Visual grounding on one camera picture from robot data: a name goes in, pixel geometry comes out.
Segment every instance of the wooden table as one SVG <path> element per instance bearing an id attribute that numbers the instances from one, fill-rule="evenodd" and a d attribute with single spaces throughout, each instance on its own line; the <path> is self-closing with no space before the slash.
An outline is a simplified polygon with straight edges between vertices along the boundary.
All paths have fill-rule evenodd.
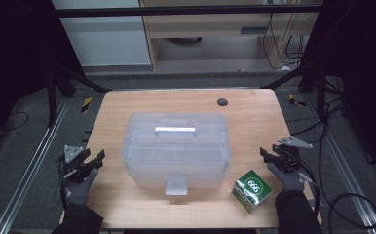
<path id="1" fill-rule="evenodd" d="M 226 98 L 227 106 L 217 100 Z M 218 189 L 189 189 L 167 196 L 164 188 L 141 188 L 127 174 L 119 152 L 129 117 L 135 112 L 219 112 L 228 118 L 231 163 Z M 289 137 L 271 90 L 119 91 L 105 95 L 88 148 L 105 150 L 104 166 L 93 183 L 89 207 L 104 217 L 103 228 L 264 228 L 277 227 L 274 202 L 280 184 L 268 171 L 259 147 Z M 231 193 L 235 180 L 255 170 L 274 190 L 249 214 Z M 312 198 L 308 186 L 306 195 Z"/>

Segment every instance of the black curtain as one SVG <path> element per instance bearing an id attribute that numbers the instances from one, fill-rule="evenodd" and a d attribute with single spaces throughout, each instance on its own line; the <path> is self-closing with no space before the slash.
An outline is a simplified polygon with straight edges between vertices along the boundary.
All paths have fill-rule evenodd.
<path id="1" fill-rule="evenodd" d="M 0 0 L 0 130 L 15 101 L 47 86 L 46 73 L 55 60 L 85 76 L 60 19 L 28 14 L 53 9 L 51 0 Z M 38 45 L 52 53 L 43 55 Z M 57 75 L 57 84 L 68 81 Z"/>
<path id="2" fill-rule="evenodd" d="M 305 62 L 321 64 L 326 75 L 344 81 L 348 114 L 376 163 L 376 0 L 324 0 L 305 51 Z M 318 66 L 300 84 L 316 85 Z"/>

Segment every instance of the black sleeve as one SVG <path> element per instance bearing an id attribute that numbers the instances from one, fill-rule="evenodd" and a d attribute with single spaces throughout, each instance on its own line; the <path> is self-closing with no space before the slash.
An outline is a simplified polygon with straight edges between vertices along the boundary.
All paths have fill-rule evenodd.
<path id="1" fill-rule="evenodd" d="M 52 234 L 98 234 L 103 217 L 88 207 L 69 204 L 64 213 L 63 223 Z"/>
<path id="2" fill-rule="evenodd" d="M 276 198 L 276 209 L 280 234 L 322 233 L 317 217 L 302 191 L 281 192 Z"/>

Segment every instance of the container handle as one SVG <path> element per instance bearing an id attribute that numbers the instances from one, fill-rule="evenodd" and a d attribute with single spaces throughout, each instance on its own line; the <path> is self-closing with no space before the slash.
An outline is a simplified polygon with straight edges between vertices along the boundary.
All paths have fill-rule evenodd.
<path id="1" fill-rule="evenodd" d="M 193 127 L 156 127 L 154 132 L 157 137 L 179 133 L 190 134 L 191 137 L 197 137 L 197 129 Z"/>

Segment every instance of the clear plastic container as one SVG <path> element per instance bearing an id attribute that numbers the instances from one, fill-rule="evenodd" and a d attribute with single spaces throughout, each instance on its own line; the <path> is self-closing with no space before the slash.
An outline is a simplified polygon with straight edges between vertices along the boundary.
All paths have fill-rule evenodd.
<path id="1" fill-rule="evenodd" d="M 227 118 L 219 113 L 135 113 L 120 154 L 141 187 L 164 187 L 167 195 L 218 188 L 231 159 Z"/>

